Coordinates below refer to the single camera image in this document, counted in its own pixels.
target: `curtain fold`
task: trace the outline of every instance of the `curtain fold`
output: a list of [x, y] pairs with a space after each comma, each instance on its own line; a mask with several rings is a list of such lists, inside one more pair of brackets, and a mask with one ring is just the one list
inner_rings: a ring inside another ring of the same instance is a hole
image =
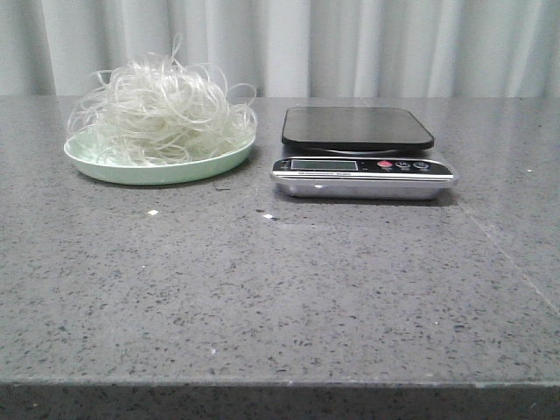
[[83, 95], [147, 52], [263, 96], [559, 96], [557, 0], [0, 0], [0, 95]]

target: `speckled stone surface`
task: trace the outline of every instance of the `speckled stone surface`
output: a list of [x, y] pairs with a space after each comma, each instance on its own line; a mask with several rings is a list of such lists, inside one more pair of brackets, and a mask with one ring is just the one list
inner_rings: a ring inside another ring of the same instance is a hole
[[[0, 418], [560, 418], [560, 100], [257, 99], [245, 164], [167, 187], [78, 173], [73, 100], [0, 97]], [[459, 183], [282, 195], [306, 104], [411, 111]]]

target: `clear plastic strands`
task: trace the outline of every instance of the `clear plastic strands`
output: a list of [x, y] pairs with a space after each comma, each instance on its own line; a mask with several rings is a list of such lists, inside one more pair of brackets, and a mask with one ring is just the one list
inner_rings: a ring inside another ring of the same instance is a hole
[[[212, 80], [214, 72], [220, 86]], [[173, 165], [216, 158], [253, 141], [256, 116], [248, 104], [230, 104], [223, 72], [182, 66], [149, 53], [127, 66], [96, 73], [100, 86], [76, 104], [68, 135], [87, 134], [81, 147], [100, 165]]]

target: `mint green plate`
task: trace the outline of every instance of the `mint green plate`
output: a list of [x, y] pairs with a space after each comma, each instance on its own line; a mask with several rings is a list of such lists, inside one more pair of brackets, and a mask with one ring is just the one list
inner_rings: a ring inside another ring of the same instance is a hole
[[115, 184], [133, 186], [157, 186], [177, 184], [197, 179], [209, 178], [240, 165], [253, 149], [253, 138], [239, 150], [210, 159], [186, 164], [166, 164], [160, 166], [124, 166], [97, 164], [88, 160], [88, 153], [81, 143], [86, 142], [87, 135], [74, 136], [64, 145], [64, 152], [72, 159], [74, 166], [81, 173], [91, 178]]

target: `kitchen scale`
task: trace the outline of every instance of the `kitchen scale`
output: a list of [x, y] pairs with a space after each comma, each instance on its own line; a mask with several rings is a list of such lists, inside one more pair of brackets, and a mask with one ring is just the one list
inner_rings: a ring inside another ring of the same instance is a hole
[[431, 200], [458, 179], [404, 109], [289, 108], [282, 143], [270, 176], [295, 197]]

